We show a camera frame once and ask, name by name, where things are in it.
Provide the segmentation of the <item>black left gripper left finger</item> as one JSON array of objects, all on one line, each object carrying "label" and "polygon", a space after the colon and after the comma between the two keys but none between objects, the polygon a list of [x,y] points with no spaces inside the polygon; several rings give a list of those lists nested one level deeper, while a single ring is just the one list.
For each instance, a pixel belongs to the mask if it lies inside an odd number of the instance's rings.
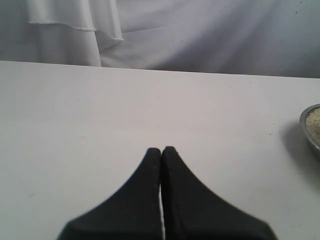
[{"label": "black left gripper left finger", "polygon": [[60,240],[159,240],[161,151],[149,148],[127,182],[106,201],[69,221]]}]

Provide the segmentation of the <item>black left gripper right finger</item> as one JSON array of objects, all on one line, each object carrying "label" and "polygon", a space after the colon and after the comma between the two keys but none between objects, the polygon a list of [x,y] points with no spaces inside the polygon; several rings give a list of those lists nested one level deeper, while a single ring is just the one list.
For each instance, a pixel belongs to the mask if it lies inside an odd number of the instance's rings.
[{"label": "black left gripper right finger", "polygon": [[207,188],[173,146],[161,157],[161,200],[167,240],[273,240],[270,226]]}]

